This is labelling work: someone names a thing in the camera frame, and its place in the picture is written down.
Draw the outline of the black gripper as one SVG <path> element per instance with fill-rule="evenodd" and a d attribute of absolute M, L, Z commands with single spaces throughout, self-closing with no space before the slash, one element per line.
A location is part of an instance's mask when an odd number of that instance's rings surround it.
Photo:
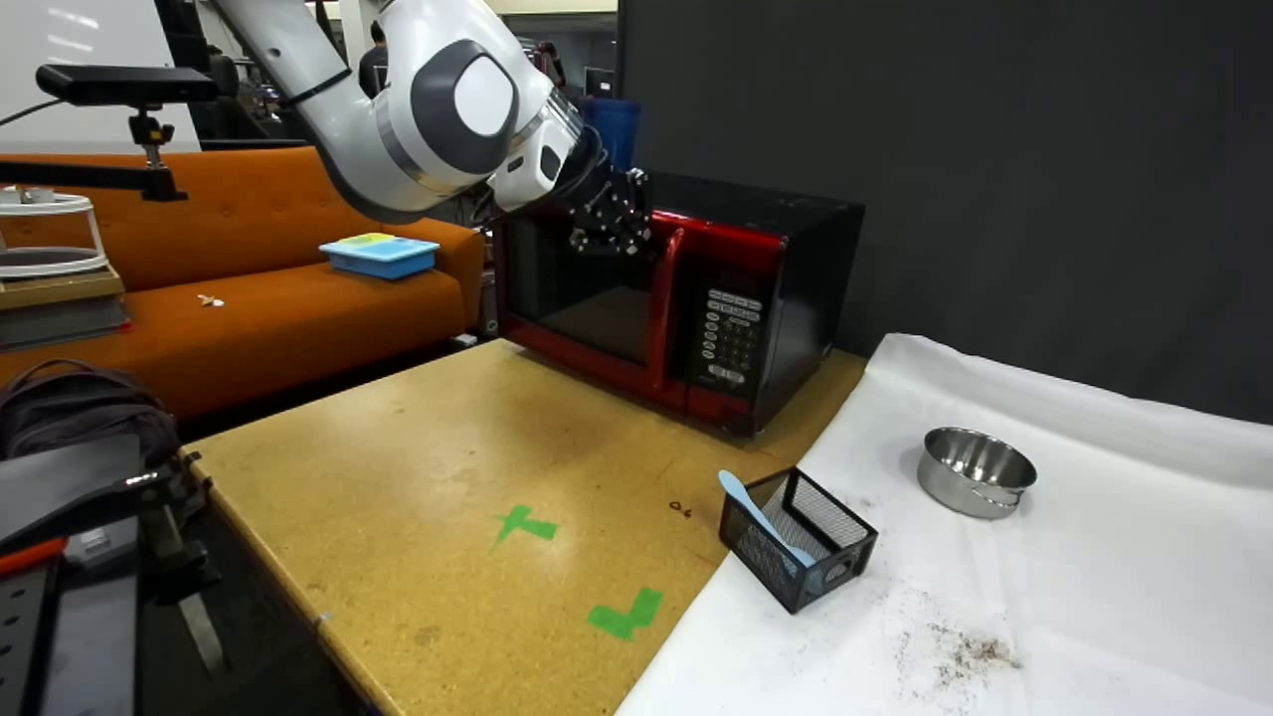
<path fill-rule="evenodd" d="M 640 256 L 649 249 L 649 176 L 618 170 L 595 132 L 584 132 L 566 158 L 547 205 L 567 219 L 577 256 Z"/>

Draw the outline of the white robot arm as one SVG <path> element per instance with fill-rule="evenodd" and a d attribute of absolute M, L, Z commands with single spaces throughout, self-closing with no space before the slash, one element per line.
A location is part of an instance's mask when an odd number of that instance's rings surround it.
<path fill-rule="evenodd" d="M 608 165 L 580 108 L 486 0 L 380 0 L 386 88 L 366 95 L 302 0 L 211 0 L 305 123 L 339 194 L 415 223 L 457 194 L 482 219 L 561 214 L 580 256 L 651 243 L 649 176 Z"/>

